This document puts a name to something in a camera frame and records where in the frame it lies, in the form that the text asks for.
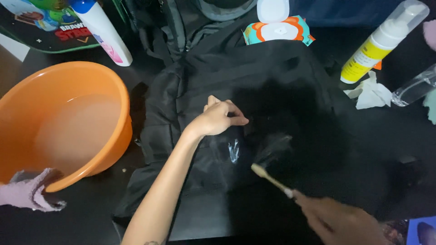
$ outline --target clear plastic bottle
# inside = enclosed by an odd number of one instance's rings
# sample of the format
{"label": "clear plastic bottle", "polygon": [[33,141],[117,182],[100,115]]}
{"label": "clear plastic bottle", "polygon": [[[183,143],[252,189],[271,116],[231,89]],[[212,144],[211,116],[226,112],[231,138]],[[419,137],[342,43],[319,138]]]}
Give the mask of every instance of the clear plastic bottle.
{"label": "clear plastic bottle", "polygon": [[434,89],[436,89],[436,64],[393,92],[392,102],[398,106],[406,106]]}

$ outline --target wipes lid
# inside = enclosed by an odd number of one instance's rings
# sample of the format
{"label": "wipes lid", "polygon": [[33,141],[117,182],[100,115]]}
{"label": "wipes lid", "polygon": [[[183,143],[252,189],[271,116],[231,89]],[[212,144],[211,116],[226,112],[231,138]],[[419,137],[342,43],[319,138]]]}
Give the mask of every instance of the wipes lid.
{"label": "wipes lid", "polygon": [[289,0],[258,0],[257,17],[265,24],[278,23],[289,16]]}

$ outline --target orange plastic basin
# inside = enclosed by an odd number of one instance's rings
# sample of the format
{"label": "orange plastic basin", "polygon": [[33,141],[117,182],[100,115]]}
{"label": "orange plastic basin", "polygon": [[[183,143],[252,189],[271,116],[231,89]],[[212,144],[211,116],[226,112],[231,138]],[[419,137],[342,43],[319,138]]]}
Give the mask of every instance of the orange plastic basin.
{"label": "orange plastic basin", "polygon": [[75,61],[38,71],[0,99],[0,183],[8,183],[18,171],[42,171],[51,167],[38,158],[34,139],[42,122],[67,101],[83,95],[108,95],[120,102],[121,113],[112,136],[88,163],[47,186],[61,190],[86,176],[112,166],[132,138],[129,94],[111,69],[92,62]]}

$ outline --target brawl stars backpack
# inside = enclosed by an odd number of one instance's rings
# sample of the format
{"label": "brawl stars backpack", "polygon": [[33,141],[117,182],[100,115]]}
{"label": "brawl stars backpack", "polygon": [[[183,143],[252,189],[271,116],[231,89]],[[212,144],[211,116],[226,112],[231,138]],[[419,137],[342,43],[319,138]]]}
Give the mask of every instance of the brawl stars backpack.
{"label": "brawl stars backpack", "polygon": [[[98,2],[120,36],[126,36],[130,27],[121,1]],[[68,0],[0,0],[0,33],[47,53],[99,46]]]}

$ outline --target hand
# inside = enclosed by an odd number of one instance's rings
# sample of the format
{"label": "hand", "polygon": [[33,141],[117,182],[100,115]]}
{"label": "hand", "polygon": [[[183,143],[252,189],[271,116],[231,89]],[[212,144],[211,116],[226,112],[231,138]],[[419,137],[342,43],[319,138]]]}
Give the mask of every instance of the hand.
{"label": "hand", "polygon": [[[229,112],[235,116],[228,117]],[[199,137],[204,137],[220,134],[230,126],[243,126],[248,122],[248,119],[232,101],[220,101],[211,95],[208,98],[208,104],[204,106],[203,113],[194,119],[187,129],[196,132]]]}
{"label": "hand", "polygon": [[377,220],[360,208],[293,191],[309,226],[326,245],[388,244]]}

